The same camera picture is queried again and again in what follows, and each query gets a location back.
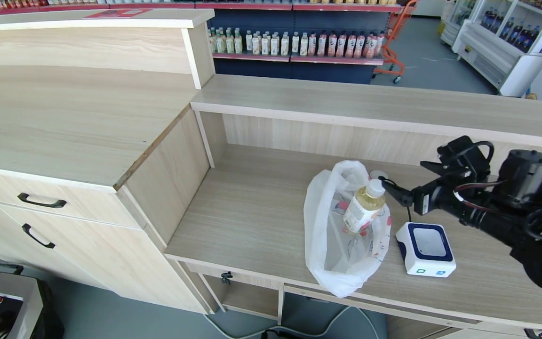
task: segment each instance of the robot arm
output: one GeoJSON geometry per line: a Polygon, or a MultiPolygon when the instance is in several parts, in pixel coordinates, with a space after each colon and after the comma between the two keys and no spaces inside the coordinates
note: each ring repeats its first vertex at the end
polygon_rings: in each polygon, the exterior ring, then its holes
{"type": "Polygon", "coordinates": [[[409,191],[380,177],[386,191],[420,215],[444,210],[462,225],[484,231],[511,248],[528,277],[542,288],[542,153],[512,150],[488,182],[494,147],[459,137],[437,149],[440,163],[422,161],[439,178],[409,191]],[[480,146],[488,146],[485,157],[480,146]]]}

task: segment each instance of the wooden panel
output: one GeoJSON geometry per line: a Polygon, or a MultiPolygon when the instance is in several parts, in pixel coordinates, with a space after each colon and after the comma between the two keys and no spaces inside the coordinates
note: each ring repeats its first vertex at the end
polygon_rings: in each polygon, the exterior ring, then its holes
{"type": "Polygon", "coordinates": [[[98,288],[106,288],[94,277],[60,254],[47,249],[25,234],[16,221],[0,210],[0,259],[25,266],[32,266],[44,272],[84,283],[98,288]]]}
{"type": "Polygon", "coordinates": [[[542,147],[542,101],[496,95],[218,74],[191,105],[201,112],[542,147]]]}
{"type": "Polygon", "coordinates": [[[66,182],[28,176],[0,170],[0,202],[22,208],[42,210],[54,214],[69,215],[83,219],[101,221],[141,229],[142,225],[129,215],[119,202],[111,187],[83,184],[66,185],[66,182]],[[48,208],[22,202],[18,195],[27,193],[31,202],[52,204],[65,200],[62,208],[48,208]]]}
{"type": "Polygon", "coordinates": [[[0,169],[112,187],[188,105],[192,84],[188,74],[0,66],[0,169]]]}
{"type": "Polygon", "coordinates": [[[223,116],[217,113],[195,112],[210,167],[215,167],[215,162],[221,161],[227,147],[223,116]]]}
{"type": "Polygon", "coordinates": [[[206,313],[144,231],[7,205],[0,208],[18,225],[31,225],[56,245],[54,251],[119,296],[206,313]]]}
{"type": "Polygon", "coordinates": [[[196,89],[202,89],[215,74],[213,54],[210,51],[206,24],[196,28],[181,28],[185,51],[190,62],[196,89]]]}
{"type": "Polygon", "coordinates": [[[449,328],[394,315],[386,315],[386,327],[389,339],[422,339],[449,328]]]}
{"type": "MultiPolygon", "coordinates": [[[[222,270],[220,268],[213,268],[209,266],[202,266],[202,265],[196,265],[192,263],[186,263],[187,267],[192,271],[196,273],[202,273],[206,275],[210,275],[212,277],[220,278],[221,274],[226,273],[226,270],[222,270]]],[[[247,275],[243,273],[237,273],[237,272],[231,272],[231,274],[234,276],[232,278],[232,281],[238,281],[240,283],[248,283],[250,285],[259,286],[259,287],[265,287],[270,288],[272,290],[281,290],[283,283],[279,281],[273,281],[271,279],[264,279],[262,277],[257,277],[254,275],[247,275]]]]}
{"type": "MultiPolygon", "coordinates": [[[[223,121],[227,141],[230,144],[405,165],[419,165],[419,161],[424,160],[437,161],[437,147],[460,137],[231,114],[223,114],[223,121]]],[[[534,149],[542,152],[542,147],[524,144],[505,142],[493,142],[493,144],[495,154],[491,165],[494,174],[498,173],[501,163],[512,149],[534,149]]],[[[485,146],[481,147],[481,150],[487,153],[485,146]]]]}
{"type": "MultiPolygon", "coordinates": [[[[166,253],[319,289],[305,264],[303,202],[311,179],[340,160],[228,145],[221,163],[200,185],[166,253]]],[[[362,163],[368,170],[385,171],[403,187],[436,178],[419,166],[362,163]]],[[[407,220],[407,210],[390,196],[386,201],[394,234],[407,220]]],[[[413,217],[445,227],[457,270],[448,279],[407,275],[398,247],[391,244],[378,272],[353,294],[355,298],[458,318],[542,327],[542,289],[509,256],[508,247],[440,210],[413,217]]]]}
{"type": "Polygon", "coordinates": [[[0,65],[191,74],[179,28],[53,28],[0,32],[0,65]]]}
{"type": "Polygon", "coordinates": [[[209,165],[192,110],[168,133],[125,186],[167,243],[209,165]]]}

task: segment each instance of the red shelf edge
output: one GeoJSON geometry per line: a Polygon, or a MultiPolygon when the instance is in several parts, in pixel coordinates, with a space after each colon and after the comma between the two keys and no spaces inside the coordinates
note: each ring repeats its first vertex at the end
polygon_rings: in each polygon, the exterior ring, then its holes
{"type": "Polygon", "coordinates": [[[264,9],[276,11],[290,11],[292,4],[252,4],[249,2],[196,2],[195,8],[216,8],[216,9],[264,9]]]}
{"type": "Polygon", "coordinates": [[[265,56],[262,54],[229,54],[229,53],[213,53],[213,58],[217,59],[232,59],[232,60],[260,60],[270,62],[290,62],[290,56],[265,56]]]}
{"type": "Polygon", "coordinates": [[[39,7],[39,12],[51,11],[78,11],[82,9],[110,9],[108,4],[75,4],[75,5],[49,5],[39,7]]]}
{"type": "Polygon", "coordinates": [[[294,4],[295,11],[367,11],[396,13],[400,5],[366,5],[366,4],[294,4]]]}
{"type": "Polygon", "coordinates": [[[314,64],[343,64],[343,65],[367,65],[382,66],[383,60],[380,58],[336,58],[331,56],[291,56],[291,62],[310,62],[314,64]]]}
{"type": "Polygon", "coordinates": [[[196,8],[193,2],[142,2],[139,4],[110,4],[111,9],[119,8],[196,8]]]}

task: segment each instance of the bottle cap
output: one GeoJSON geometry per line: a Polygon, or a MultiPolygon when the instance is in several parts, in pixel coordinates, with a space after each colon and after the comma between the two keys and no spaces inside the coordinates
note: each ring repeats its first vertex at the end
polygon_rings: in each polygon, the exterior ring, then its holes
{"type": "Polygon", "coordinates": [[[382,186],[381,180],[372,179],[367,183],[365,191],[367,191],[367,195],[369,195],[370,197],[379,198],[384,194],[386,190],[382,186]]]}

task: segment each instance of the yellow liquid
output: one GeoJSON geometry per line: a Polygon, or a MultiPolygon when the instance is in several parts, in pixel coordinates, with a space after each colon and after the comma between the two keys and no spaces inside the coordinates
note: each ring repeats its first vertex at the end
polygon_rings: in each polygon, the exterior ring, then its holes
{"type": "Polygon", "coordinates": [[[357,193],[355,193],[355,198],[366,210],[379,210],[386,202],[386,198],[382,195],[379,198],[374,198],[367,194],[365,189],[366,187],[361,187],[357,193]]]}

